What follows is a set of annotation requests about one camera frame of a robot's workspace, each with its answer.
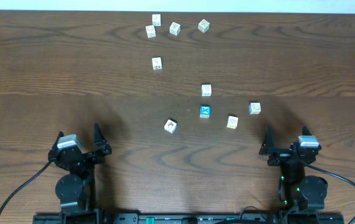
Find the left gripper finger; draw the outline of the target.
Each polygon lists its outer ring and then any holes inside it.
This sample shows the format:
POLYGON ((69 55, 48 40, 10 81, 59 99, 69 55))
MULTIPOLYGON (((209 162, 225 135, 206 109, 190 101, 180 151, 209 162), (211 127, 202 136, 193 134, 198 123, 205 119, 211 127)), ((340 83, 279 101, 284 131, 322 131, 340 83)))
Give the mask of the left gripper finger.
POLYGON ((98 148, 102 155, 106 156, 112 153, 112 148, 102 135, 98 123, 95 123, 94 125, 94 145, 98 148))
POLYGON ((54 144, 53 144, 53 146, 51 148, 52 152, 55 152, 58 149, 57 144, 58 144, 58 141, 60 140, 61 137, 64 137, 64 133, 62 131, 60 131, 58 133, 58 136, 57 136, 57 138, 56 138, 56 140, 55 140, 55 142, 54 142, 54 144))

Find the blue-sided smiley wooden block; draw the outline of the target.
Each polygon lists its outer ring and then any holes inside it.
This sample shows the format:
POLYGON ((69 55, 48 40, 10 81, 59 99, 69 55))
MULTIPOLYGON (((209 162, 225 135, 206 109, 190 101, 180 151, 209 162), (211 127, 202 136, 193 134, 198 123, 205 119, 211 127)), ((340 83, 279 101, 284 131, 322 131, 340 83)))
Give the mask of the blue-sided smiley wooden block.
POLYGON ((249 103, 249 114, 259 114, 261 112, 261 105, 258 102, 249 103))

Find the yellow-sided wooden block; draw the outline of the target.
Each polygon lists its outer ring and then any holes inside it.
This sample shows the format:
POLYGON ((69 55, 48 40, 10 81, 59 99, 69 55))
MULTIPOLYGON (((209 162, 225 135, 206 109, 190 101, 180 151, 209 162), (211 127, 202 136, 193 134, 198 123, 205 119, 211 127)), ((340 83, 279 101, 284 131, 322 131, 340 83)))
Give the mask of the yellow-sided wooden block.
POLYGON ((227 128, 236 129, 238 124, 238 117, 228 116, 227 128))

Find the blue X wooden block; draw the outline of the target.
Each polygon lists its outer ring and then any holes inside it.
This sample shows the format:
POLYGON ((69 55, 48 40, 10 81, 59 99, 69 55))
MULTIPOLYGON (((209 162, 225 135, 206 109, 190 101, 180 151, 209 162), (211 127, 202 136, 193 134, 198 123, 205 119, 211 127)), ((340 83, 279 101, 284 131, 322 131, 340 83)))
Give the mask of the blue X wooden block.
POLYGON ((211 115, 211 107, 202 105, 200 106, 200 117, 201 118, 209 118, 211 115))

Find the wooden block mid table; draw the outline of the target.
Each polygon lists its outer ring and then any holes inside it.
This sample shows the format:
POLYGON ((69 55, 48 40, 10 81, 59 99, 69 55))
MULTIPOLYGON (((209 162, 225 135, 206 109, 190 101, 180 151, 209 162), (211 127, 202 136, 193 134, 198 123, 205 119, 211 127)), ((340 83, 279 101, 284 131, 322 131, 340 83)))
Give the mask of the wooden block mid table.
POLYGON ((211 96, 212 95, 212 86, 210 84, 204 84, 201 86, 201 95, 202 96, 211 96))

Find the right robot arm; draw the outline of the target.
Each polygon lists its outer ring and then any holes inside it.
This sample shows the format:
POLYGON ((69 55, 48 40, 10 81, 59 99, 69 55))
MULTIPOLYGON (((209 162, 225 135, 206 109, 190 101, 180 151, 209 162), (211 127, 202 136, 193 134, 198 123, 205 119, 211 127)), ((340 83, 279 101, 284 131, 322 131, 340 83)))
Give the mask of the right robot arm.
POLYGON ((305 126, 298 140, 288 148, 276 147, 272 128, 267 127, 259 154, 269 157, 268 166, 277 166, 281 170, 279 199, 287 206, 286 211, 280 212, 281 223, 297 222, 300 215, 317 216, 325 208, 327 181, 305 174, 305 166, 316 161, 320 150, 317 138, 305 126))

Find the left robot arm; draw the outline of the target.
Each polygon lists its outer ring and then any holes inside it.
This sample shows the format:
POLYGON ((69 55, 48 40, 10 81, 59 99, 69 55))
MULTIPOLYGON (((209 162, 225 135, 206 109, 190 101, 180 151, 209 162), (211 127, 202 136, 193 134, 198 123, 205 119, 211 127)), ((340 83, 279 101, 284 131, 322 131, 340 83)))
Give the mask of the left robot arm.
POLYGON ((55 194, 60 200, 62 223, 103 223, 103 211, 96 201, 95 166, 105 162, 111 146, 94 125, 94 145, 97 150, 83 152, 77 135, 60 132, 48 153, 48 161, 68 171, 57 182, 55 194))

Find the red picture wooden block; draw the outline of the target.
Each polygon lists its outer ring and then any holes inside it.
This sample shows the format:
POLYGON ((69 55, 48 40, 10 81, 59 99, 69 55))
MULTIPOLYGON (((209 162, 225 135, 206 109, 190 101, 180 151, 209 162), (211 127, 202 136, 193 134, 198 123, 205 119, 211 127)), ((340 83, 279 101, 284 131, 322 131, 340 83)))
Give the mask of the red picture wooden block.
POLYGON ((164 125, 164 130, 167 132, 173 134, 177 128, 177 122, 174 120, 168 119, 167 122, 164 125))

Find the wooden block soccer ball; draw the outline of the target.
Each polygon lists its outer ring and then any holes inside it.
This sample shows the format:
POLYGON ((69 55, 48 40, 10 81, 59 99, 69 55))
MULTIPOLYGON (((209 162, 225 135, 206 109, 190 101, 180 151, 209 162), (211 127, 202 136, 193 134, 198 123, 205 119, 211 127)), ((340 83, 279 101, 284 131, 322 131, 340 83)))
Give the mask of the wooden block soccer ball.
POLYGON ((162 59, 160 57, 152 58, 152 67, 154 70, 162 69, 162 59))

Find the red-sided wooden block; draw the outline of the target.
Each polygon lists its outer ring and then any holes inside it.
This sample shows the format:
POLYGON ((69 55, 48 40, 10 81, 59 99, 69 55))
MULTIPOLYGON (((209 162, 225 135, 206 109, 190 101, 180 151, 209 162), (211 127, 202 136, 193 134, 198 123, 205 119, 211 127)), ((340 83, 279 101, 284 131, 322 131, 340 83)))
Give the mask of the red-sided wooden block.
POLYGON ((148 38, 156 37, 156 29, 154 25, 146 26, 145 30, 148 38))

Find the wooden block numeral three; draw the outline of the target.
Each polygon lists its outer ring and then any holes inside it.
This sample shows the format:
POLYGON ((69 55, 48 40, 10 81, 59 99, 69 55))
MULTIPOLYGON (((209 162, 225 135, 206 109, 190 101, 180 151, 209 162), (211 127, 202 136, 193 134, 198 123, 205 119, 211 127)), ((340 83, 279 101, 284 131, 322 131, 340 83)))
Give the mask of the wooden block numeral three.
POLYGON ((176 22, 172 22, 169 31, 173 35, 178 35, 181 31, 181 25, 176 22))

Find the green-print wooden block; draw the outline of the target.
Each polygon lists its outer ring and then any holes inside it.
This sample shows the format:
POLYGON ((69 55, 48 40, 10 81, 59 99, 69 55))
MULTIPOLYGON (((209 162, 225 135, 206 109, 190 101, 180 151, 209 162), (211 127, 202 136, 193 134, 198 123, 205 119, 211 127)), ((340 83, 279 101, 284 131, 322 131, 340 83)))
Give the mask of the green-print wooden block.
POLYGON ((210 23, 205 19, 202 19, 198 23, 198 30, 201 31, 202 33, 206 33, 209 28, 210 28, 210 23))

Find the top wooden block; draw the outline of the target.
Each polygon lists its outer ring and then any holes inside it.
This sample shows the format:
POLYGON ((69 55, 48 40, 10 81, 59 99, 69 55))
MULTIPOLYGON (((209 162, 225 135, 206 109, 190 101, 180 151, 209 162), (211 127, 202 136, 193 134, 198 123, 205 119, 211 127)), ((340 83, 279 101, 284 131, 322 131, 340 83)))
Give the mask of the top wooden block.
POLYGON ((162 25, 161 15, 160 14, 153 14, 152 15, 152 25, 159 27, 162 25))

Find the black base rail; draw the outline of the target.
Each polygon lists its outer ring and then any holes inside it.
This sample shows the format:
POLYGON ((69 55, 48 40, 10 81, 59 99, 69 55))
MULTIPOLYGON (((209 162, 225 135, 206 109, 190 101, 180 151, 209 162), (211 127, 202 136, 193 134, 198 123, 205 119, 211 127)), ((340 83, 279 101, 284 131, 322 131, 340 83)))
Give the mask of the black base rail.
POLYGON ((33 224, 49 223, 110 223, 110 224, 212 224, 225 221, 241 223, 254 221, 255 223, 280 223, 277 217, 247 213, 243 215, 138 215, 136 213, 118 213, 104 215, 96 214, 66 217, 64 215, 35 215, 33 224))

